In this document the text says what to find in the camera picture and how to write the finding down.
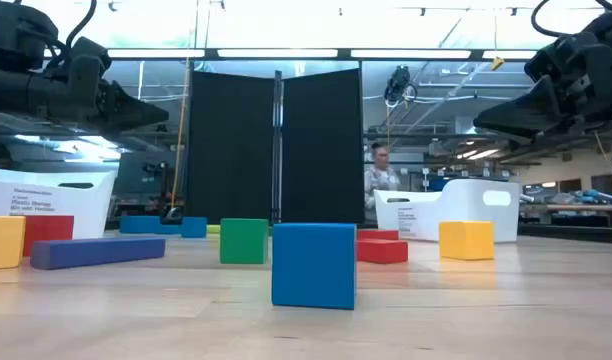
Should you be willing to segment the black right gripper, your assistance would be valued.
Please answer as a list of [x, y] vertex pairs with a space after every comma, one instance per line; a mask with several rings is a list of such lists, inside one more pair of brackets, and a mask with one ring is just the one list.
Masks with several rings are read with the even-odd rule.
[[478, 129], [532, 140], [564, 119], [604, 120], [612, 114], [612, 47], [593, 33], [563, 34], [525, 64], [535, 82], [524, 95], [482, 111]]

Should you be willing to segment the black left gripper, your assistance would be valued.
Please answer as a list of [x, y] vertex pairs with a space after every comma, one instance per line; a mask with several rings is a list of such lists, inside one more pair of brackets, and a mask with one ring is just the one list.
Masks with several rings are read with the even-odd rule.
[[67, 121], [120, 133], [169, 120], [166, 110], [128, 95], [115, 81], [103, 82], [112, 63], [105, 47], [81, 37], [69, 56]]

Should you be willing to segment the small blue foam cube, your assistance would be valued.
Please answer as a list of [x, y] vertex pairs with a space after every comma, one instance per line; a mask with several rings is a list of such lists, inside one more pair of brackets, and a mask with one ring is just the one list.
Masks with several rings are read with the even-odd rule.
[[207, 234], [207, 219], [205, 217], [185, 216], [180, 226], [183, 238], [205, 238]]

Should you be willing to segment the yellow foam cube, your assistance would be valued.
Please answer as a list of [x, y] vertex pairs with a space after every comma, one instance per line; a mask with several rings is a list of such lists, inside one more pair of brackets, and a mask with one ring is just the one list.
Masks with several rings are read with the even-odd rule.
[[494, 259], [494, 226], [487, 221], [447, 221], [439, 224], [439, 254], [464, 261]]
[[25, 224], [23, 216], [0, 216], [0, 269], [16, 268], [20, 265]]

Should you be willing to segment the long purple foam block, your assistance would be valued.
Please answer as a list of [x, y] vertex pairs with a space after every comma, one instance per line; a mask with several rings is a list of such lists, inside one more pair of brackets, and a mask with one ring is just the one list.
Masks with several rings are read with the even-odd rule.
[[109, 237], [38, 241], [30, 265], [40, 270], [121, 263], [162, 258], [166, 239], [160, 237]]

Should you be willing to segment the green foam cube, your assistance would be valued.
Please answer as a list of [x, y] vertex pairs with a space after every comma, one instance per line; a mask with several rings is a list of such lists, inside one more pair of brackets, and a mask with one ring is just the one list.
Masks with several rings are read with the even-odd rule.
[[220, 224], [222, 264], [264, 264], [268, 257], [266, 219], [224, 218]]

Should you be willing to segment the red foam brick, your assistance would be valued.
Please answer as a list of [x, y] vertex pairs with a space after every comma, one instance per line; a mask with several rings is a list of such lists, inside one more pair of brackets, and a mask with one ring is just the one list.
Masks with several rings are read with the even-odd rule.
[[408, 261], [408, 243], [402, 240], [361, 239], [357, 243], [357, 259], [376, 264]]

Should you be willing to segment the large blue foam cube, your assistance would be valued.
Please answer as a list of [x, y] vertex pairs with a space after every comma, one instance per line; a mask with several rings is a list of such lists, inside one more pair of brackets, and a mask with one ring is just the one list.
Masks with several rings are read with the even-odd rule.
[[275, 225], [272, 304], [354, 309], [357, 294], [356, 233], [354, 224]]

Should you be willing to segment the white plastic storage bin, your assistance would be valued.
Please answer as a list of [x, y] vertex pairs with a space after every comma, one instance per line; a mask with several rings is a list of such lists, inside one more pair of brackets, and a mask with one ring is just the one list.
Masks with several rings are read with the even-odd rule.
[[439, 240], [439, 225], [449, 221], [493, 224], [494, 241], [517, 240], [520, 186], [512, 182], [456, 179], [437, 192], [374, 192], [378, 227], [409, 240]]
[[32, 173], [0, 169], [0, 215], [69, 215], [73, 237], [104, 233], [116, 173]]

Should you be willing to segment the black partition panel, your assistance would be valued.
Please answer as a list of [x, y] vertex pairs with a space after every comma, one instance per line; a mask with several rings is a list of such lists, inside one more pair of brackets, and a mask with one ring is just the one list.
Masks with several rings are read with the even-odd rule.
[[281, 220], [362, 223], [360, 70], [286, 80], [281, 133]]
[[195, 72], [191, 90], [185, 214], [268, 220], [274, 81]]

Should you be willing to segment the black hanging ceiling device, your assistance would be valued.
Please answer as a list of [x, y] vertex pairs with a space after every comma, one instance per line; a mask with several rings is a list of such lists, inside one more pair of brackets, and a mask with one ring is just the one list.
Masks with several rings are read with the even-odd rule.
[[409, 67], [398, 65], [387, 80], [384, 99], [388, 102], [412, 101], [418, 96], [418, 90], [411, 81]]

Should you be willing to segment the person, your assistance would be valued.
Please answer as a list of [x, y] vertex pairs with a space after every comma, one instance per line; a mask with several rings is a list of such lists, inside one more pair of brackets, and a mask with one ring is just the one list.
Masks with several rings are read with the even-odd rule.
[[375, 209], [376, 190], [397, 191], [400, 180], [390, 165], [389, 152], [382, 143], [371, 146], [373, 164], [364, 172], [364, 202], [366, 210]]

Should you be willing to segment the long ceiling light strip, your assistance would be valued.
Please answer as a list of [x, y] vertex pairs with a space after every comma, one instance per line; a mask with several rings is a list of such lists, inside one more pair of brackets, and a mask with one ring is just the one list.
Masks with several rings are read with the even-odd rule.
[[524, 49], [371, 49], [371, 48], [111, 48], [92, 51], [120, 60], [336, 60], [336, 61], [486, 61], [495, 57], [505, 61], [524, 61], [536, 50]]

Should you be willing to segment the black table edge rail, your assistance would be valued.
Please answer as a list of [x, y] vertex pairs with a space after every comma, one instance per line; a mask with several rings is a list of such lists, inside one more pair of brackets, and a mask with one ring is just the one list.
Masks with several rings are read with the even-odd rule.
[[[360, 224], [359, 229], [378, 229], [373, 225]], [[400, 239], [417, 239], [431, 241], [429, 235], [423, 235], [421, 232], [404, 232], [400, 229], [394, 229], [399, 232]], [[514, 242], [514, 236], [526, 235], [544, 238], [557, 238], [564, 240], [577, 240], [598, 243], [612, 243], [612, 228], [603, 227], [576, 227], [576, 226], [551, 226], [551, 225], [522, 225], [518, 229], [510, 232], [511, 242]]]

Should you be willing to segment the metal partition hinge post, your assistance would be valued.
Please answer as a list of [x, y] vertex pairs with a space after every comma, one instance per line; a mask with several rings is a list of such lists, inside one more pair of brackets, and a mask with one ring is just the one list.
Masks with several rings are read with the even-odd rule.
[[273, 185], [272, 185], [272, 223], [281, 220], [281, 177], [282, 177], [282, 115], [283, 115], [282, 72], [274, 72], [273, 94]]

